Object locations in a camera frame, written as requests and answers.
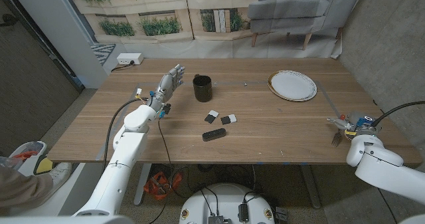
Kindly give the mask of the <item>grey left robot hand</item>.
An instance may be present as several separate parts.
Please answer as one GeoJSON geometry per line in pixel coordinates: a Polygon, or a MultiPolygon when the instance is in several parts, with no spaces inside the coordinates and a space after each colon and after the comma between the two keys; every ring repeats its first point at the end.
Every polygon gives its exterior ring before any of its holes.
{"type": "Polygon", "coordinates": [[[149,106],[151,108],[158,112],[162,105],[171,99],[173,92],[183,83],[181,79],[184,72],[185,67],[178,64],[162,77],[150,99],[149,106]]]}

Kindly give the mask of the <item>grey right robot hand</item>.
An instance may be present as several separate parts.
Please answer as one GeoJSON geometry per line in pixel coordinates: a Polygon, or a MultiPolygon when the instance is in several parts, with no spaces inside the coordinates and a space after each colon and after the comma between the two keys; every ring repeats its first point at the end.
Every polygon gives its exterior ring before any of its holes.
{"type": "Polygon", "coordinates": [[[348,113],[344,119],[327,118],[328,122],[336,125],[349,138],[363,134],[376,136],[382,130],[382,125],[377,124],[375,127],[372,127],[375,120],[376,118],[358,111],[348,113]]]}

